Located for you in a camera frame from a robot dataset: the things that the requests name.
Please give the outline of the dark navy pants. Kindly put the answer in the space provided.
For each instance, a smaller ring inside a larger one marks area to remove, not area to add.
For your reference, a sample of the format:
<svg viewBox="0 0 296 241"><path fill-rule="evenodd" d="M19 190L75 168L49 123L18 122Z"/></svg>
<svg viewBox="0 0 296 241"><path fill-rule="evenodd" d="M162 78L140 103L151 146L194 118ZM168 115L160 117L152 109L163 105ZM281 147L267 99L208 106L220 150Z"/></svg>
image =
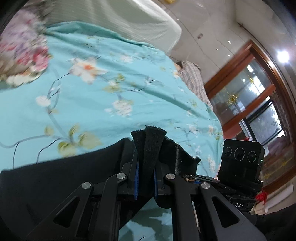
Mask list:
<svg viewBox="0 0 296 241"><path fill-rule="evenodd" d="M109 147L1 172L1 240L24 240L66 197L84 182L106 181L119 173L138 152L139 192L122 211L128 223L150 200L157 162L178 176L194 175L199 157L192 157L167 137L165 130L147 126Z"/></svg>

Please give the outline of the wooden framed glass door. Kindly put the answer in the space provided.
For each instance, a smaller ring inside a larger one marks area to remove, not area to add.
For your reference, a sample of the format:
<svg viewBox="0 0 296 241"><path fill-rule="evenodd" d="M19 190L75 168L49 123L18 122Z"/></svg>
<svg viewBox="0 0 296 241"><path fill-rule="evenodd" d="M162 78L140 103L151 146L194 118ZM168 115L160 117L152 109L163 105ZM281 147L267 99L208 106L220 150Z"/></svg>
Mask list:
<svg viewBox="0 0 296 241"><path fill-rule="evenodd" d="M265 149L260 177L273 193L295 177L295 109L271 58L246 42L205 85L225 138Z"/></svg>

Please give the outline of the turquoise floral bed sheet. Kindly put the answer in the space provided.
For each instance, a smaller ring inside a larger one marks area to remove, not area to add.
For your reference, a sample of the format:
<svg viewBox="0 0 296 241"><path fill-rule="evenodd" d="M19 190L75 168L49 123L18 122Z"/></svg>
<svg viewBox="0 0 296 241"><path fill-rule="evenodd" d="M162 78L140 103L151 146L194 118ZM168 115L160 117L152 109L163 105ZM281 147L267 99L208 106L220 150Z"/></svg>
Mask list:
<svg viewBox="0 0 296 241"><path fill-rule="evenodd" d="M1 172L101 150L156 126L201 159L199 175L217 175L221 124L165 53L82 22L45 35L47 70L31 83L1 85Z"/></svg>

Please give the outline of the plaid cloth beside bed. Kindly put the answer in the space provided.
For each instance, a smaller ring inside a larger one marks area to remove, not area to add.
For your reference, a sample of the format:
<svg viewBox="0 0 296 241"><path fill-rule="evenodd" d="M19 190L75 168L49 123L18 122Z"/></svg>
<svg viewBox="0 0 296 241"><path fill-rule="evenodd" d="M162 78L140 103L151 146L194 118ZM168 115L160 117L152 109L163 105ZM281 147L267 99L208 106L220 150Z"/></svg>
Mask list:
<svg viewBox="0 0 296 241"><path fill-rule="evenodd" d="M178 65L181 67L178 73L189 90L213 110L213 106L204 88L204 82L199 66L190 61L181 61Z"/></svg>

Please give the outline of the purple pink floral pillow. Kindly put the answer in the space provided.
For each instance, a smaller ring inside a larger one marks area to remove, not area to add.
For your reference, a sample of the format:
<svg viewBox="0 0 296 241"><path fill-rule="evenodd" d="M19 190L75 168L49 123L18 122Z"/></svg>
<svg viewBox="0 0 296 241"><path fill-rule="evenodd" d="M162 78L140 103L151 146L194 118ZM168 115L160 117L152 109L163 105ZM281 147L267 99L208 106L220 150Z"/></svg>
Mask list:
<svg viewBox="0 0 296 241"><path fill-rule="evenodd" d="M30 83L50 59L45 26L39 16L20 9L1 34L1 82L12 87Z"/></svg>

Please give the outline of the white striped padded headboard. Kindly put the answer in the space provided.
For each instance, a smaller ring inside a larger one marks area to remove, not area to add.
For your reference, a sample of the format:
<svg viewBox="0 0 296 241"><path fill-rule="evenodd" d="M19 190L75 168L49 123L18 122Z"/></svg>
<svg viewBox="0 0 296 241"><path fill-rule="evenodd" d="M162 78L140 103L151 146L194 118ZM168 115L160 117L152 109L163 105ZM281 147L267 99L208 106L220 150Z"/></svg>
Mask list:
<svg viewBox="0 0 296 241"><path fill-rule="evenodd" d="M182 29L153 1L54 1L48 24L81 21L170 54Z"/></svg>

